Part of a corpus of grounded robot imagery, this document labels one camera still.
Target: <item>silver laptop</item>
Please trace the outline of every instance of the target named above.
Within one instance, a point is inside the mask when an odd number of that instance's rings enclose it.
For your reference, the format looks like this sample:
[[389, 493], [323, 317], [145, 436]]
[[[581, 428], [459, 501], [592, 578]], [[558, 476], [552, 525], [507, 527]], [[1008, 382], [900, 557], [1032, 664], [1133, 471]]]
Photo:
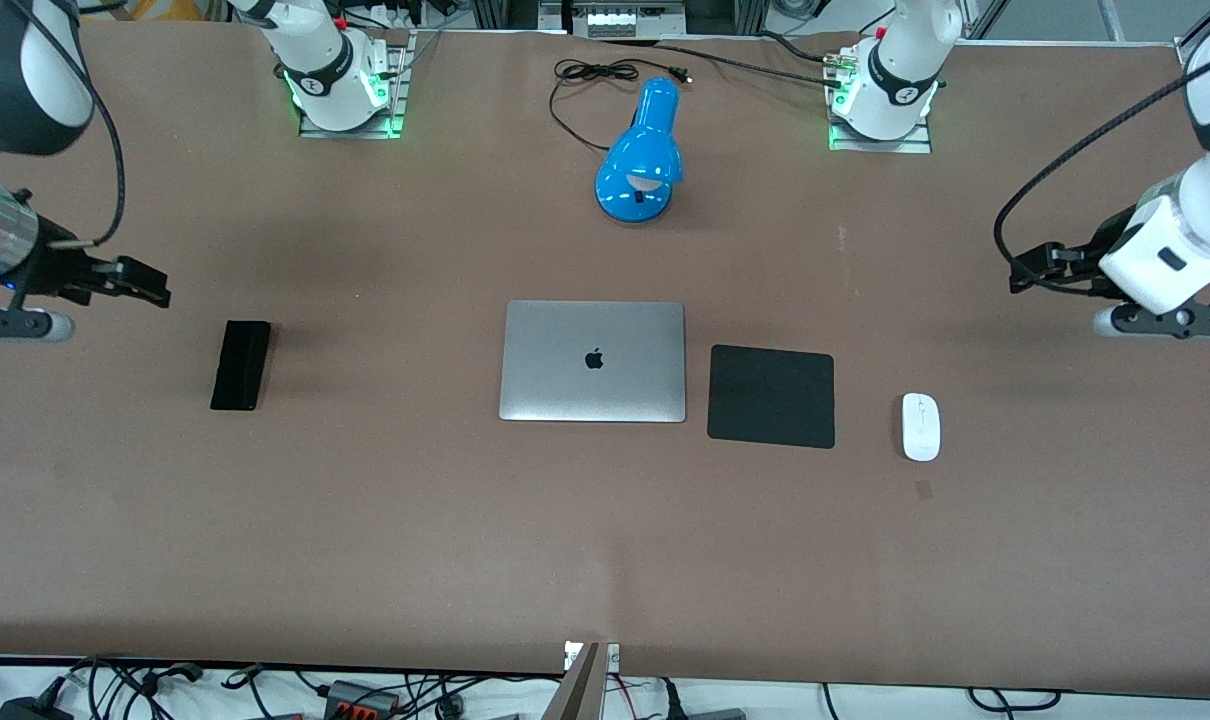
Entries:
[[679, 424], [684, 306], [513, 300], [499, 417]]

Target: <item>white mouse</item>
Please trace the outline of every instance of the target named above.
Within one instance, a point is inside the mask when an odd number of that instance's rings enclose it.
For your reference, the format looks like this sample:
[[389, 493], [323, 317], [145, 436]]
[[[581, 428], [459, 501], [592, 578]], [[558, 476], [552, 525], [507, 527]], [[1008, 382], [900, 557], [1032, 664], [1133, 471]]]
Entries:
[[943, 445], [943, 421], [938, 416], [938, 402], [921, 392], [903, 396], [903, 451], [917, 462], [929, 462], [938, 457]]

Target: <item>tabletop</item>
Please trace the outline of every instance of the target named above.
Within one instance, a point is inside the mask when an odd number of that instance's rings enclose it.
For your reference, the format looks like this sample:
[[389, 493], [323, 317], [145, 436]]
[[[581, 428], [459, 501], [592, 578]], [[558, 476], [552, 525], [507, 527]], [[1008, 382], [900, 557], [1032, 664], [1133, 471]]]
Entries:
[[[83, 48], [129, 178], [103, 250], [174, 305], [51, 301], [70, 342], [0, 345], [0, 651], [554, 672], [610, 639], [632, 675], [1210, 693], [1210, 342], [1094, 336], [1102, 301], [1009, 296], [992, 246], [1171, 48], [957, 47], [915, 156], [828, 150], [812, 86], [577, 38], [448, 33], [396, 142], [295, 137], [249, 27]], [[643, 227], [547, 115], [555, 61], [628, 54], [695, 77], [686, 179]], [[558, 110], [610, 142], [634, 92]], [[1163, 102], [1007, 237], [1079, 243], [1198, 152]], [[0, 183], [92, 237], [106, 133], [0, 156]], [[513, 299], [682, 303], [687, 420], [500, 421]], [[208, 409], [226, 319], [276, 329], [253, 413]], [[835, 448], [707, 437], [720, 342], [831, 355]], [[912, 391], [934, 462], [895, 447]]]

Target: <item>blue lamp head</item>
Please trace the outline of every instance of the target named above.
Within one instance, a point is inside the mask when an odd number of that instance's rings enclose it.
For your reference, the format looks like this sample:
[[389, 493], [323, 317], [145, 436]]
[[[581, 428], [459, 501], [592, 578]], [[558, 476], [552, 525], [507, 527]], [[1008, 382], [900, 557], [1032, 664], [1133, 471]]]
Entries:
[[644, 223], [659, 217], [681, 182], [681, 149], [672, 137], [681, 91], [668, 77], [641, 87], [632, 127], [613, 143], [597, 173], [597, 202], [609, 217]]

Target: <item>lamp base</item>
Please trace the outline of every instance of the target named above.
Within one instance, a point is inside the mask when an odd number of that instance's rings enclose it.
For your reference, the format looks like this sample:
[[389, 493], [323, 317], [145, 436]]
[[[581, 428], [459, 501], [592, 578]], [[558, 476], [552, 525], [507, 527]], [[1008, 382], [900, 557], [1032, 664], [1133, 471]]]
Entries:
[[627, 173], [601, 167], [597, 173], [597, 203], [615, 220], [645, 223], [672, 205], [672, 183], [655, 183], [651, 190], [636, 190]]

